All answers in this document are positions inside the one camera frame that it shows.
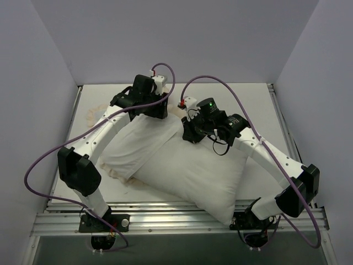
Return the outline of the white pillow insert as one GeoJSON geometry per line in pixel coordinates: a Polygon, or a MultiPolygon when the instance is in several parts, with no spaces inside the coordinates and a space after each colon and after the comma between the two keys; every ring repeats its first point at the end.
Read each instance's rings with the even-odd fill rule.
{"type": "Polygon", "coordinates": [[[222,224],[230,225],[247,159],[247,155],[236,149],[219,156],[210,140],[192,144],[183,140],[182,132],[178,131],[133,177],[194,203],[222,224]]]}

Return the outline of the dark green ruffled pillowcase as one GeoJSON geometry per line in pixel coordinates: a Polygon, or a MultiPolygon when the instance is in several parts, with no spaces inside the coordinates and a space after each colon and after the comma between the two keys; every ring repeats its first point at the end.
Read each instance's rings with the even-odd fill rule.
{"type": "Polygon", "coordinates": [[[172,104],[168,104],[167,112],[163,120],[141,114],[112,139],[97,161],[105,181],[171,191],[176,172],[173,153],[181,139],[181,119],[186,112],[172,104]]]}

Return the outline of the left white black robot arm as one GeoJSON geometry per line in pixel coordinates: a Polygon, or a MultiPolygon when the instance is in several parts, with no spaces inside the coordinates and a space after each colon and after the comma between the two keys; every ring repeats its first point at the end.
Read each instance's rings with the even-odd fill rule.
{"type": "Polygon", "coordinates": [[[110,101],[93,130],[73,144],[62,147],[58,154],[60,179],[71,188],[93,215],[91,224],[98,231],[111,226],[110,209],[99,190],[101,175],[95,165],[101,153],[136,116],[164,119],[167,117],[167,78],[137,75],[133,85],[125,88],[110,101]]]}

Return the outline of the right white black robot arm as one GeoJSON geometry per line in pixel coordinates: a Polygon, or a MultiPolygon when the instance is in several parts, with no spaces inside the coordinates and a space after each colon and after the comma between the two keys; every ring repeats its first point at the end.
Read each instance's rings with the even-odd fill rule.
{"type": "Polygon", "coordinates": [[[244,152],[262,166],[283,188],[278,195],[259,198],[245,211],[248,226],[259,227],[265,219],[286,214],[296,218],[318,193],[320,171],[315,165],[305,166],[273,146],[263,137],[257,138],[249,122],[239,114],[227,115],[219,110],[213,98],[198,102],[181,100],[183,140],[193,144],[207,137],[228,149],[244,152]]]}

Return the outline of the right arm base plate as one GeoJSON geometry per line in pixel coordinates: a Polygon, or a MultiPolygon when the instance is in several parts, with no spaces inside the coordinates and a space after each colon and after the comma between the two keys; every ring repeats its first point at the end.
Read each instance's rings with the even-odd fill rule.
{"type": "Polygon", "coordinates": [[[235,212],[232,217],[230,230],[266,230],[274,228],[277,218],[271,216],[264,220],[259,220],[254,214],[245,212],[235,212]]]}

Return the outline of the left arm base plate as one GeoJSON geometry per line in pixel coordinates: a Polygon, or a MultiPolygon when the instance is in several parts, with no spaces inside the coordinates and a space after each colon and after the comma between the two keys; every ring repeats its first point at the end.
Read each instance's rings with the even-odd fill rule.
{"type": "MultiPolygon", "coordinates": [[[[120,232],[128,232],[130,225],[130,215],[111,214],[106,220],[111,226],[120,232]]],[[[80,233],[99,233],[110,232],[112,228],[90,214],[84,214],[80,218],[78,232],[80,233]]]]}

